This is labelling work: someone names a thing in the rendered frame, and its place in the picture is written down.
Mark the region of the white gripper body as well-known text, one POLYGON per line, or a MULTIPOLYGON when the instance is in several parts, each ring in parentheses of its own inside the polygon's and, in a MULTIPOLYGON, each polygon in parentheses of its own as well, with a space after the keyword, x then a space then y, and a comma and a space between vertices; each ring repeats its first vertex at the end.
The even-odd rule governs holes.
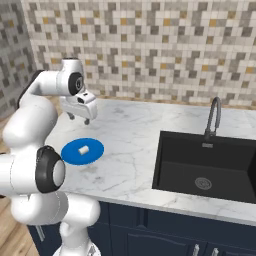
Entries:
POLYGON ((60 97, 60 106, 63 112, 93 120, 97 117, 96 98, 88 97, 60 97))

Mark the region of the blue round plate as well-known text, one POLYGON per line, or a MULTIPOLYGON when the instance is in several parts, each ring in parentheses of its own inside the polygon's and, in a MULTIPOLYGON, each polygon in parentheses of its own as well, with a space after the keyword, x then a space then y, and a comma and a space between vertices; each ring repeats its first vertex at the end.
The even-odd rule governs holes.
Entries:
POLYGON ((97 161, 104 153, 104 145, 93 138, 79 138, 61 150, 62 159, 71 165, 86 165, 97 161))

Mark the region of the navy cupboard door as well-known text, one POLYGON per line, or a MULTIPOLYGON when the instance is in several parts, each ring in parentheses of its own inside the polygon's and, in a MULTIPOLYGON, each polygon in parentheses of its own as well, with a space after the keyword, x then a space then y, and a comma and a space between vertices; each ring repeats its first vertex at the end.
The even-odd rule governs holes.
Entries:
POLYGON ((112 256, 108 204, 100 202, 100 207, 100 217, 93 226, 88 228, 88 234, 100 250, 101 256, 112 256))
POLYGON ((53 256, 56 250, 61 246, 62 240, 59 227, 59 223, 54 225, 42 225, 41 228, 43 230, 44 240, 41 240, 36 227, 27 226, 39 256, 53 256))
POLYGON ((113 256, 256 256, 256 227, 130 207, 109 206, 113 256))

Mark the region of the dark grey tap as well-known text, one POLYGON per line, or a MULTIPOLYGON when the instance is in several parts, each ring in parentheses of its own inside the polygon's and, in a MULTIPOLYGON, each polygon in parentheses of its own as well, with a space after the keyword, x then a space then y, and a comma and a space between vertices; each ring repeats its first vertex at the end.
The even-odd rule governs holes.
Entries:
POLYGON ((221 120, 221 100, 219 97, 215 97, 211 103, 207 126, 204 133, 204 137, 206 140, 216 135, 217 129, 220 126, 220 120, 221 120), (216 114, 216 119, 215 119, 214 130, 211 130, 213 114, 216 114))

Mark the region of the black sink basin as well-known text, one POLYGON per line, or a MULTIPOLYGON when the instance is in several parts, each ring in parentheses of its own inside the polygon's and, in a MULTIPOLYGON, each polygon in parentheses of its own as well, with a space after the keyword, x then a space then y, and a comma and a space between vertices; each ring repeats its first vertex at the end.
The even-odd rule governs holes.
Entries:
POLYGON ((162 131, 152 187, 256 204, 256 140, 162 131))

